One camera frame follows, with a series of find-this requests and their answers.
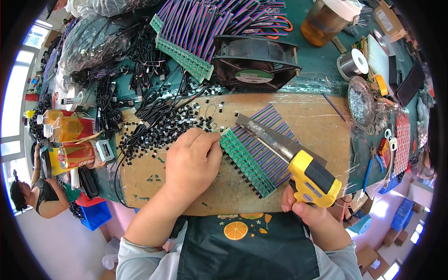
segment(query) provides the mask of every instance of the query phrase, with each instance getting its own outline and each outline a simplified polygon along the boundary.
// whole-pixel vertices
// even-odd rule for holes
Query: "pliers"
[[[366,187],[367,187],[367,181],[369,180],[369,175],[370,175],[370,170],[372,169],[372,163],[373,163],[373,159],[375,159],[378,161],[379,166],[381,167],[381,173],[384,173],[384,168],[383,168],[383,163],[381,162],[381,159],[379,158],[379,156],[376,154],[376,149],[373,147],[373,145],[370,147],[370,160],[369,160],[369,166],[367,167],[367,172],[366,172],[366,177],[364,179],[364,184],[362,186],[362,191],[366,192]]]

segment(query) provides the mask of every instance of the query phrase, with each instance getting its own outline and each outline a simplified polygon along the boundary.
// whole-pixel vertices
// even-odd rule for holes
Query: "black tank top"
[[[39,205],[42,201],[56,201],[59,200],[57,197],[57,194],[53,187],[44,179],[40,178],[37,180],[37,182],[34,184],[33,188],[39,187],[39,197],[37,198],[37,204],[36,204],[36,212],[39,213]]]

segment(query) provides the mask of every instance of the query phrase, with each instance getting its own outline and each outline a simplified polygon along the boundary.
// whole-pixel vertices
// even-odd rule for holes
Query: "cooling fan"
[[[302,67],[294,63],[297,45],[254,36],[222,35],[214,38],[212,63],[221,86],[237,90],[274,92]]]

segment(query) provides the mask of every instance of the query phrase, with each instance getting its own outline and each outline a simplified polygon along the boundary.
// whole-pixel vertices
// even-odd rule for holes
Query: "table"
[[[348,83],[339,75],[336,67],[336,59],[340,55],[333,43],[317,48],[312,46],[300,32],[300,24],[312,6],[312,2],[297,2],[287,0],[287,18],[294,26],[288,38],[280,38],[284,42],[296,43],[299,45],[298,63],[303,67],[299,77],[293,78],[279,92],[274,94],[233,94],[221,97],[211,97],[210,102],[216,104],[223,100],[225,109],[218,117],[218,126],[232,126],[235,120],[234,110],[240,110],[245,115],[252,115],[269,103],[273,103],[277,110],[288,122],[292,131],[299,138],[302,145],[319,154],[328,161],[328,170],[343,182],[344,192],[340,196],[355,192],[362,188],[366,168],[370,159],[369,148],[372,144],[378,146],[382,138],[381,135],[367,135],[366,132],[356,128],[351,122],[350,113],[346,106],[346,92]],[[376,22],[368,21],[369,17],[361,16],[361,23],[366,27],[359,27],[360,35],[349,36],[343,32],[337,36],[347,49],[350,45],[358,41],[362,35],[366,36],[371,28],[380,30]],[[404,77],[412,67],[412,59],[405,50],[404,45],[400,45],[404,54],[404,62],[399,62],[399,67]],[[170,62],[170,68],[175,68],[175,62]],[[170,77],[172,87],[175,87],[180,80],[181,73],[174,73]],[[133,91],[128,90],[129,77],[124,76],[117,79],[117,88],[120,97],[135,97]],[[344,123],[334,109],[323,98],[322,92],[330,96],[333,103],[344,114],[348,123]],[[411,123],[411,137],[416,135],[417,119],[417,99],[418,95],[409,103],[409,121]],[[204,98],[198,98],[197,102],[205,105]],[[124,112],[128,121],[132,116]],[[353,139],[357,153],[356,162],[352,162],[352,151],[350,139]],[[117,192],[119,197],[124,197],[127,204],[134,207],[142,207],[163,185],[164,182],[164,161],[166,154],[161,153],[158,158],[144,156],[140,159],[141,164],[133,164],[131,167],[125,165],[124,170],[120,170],[117,176]],[[94,180],[99,184],[100,196],[105,199],[117,201],[115,195],[113,174],[115,169],[108,164],[106,170],[94,171]],[[243,181],[237,173],[233,172],[226,162],[222,162],[221,170],[212,187],[198,198],[197,201],[187,210],[188,215],[217,215],[234,214],[243,212],[268,212],[280,211],[278,203],[284,183],[268,199],[258,199],[247,187],[242,187]],[[368,185],[383,180],[378,164],[373,164]]]

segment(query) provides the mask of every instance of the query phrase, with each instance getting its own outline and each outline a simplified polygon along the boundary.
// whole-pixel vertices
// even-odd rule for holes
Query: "green label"
[[[262,70],[248,69],[236,73],[235,78],[241,82],[261,84],[272,81],[274,76]]]

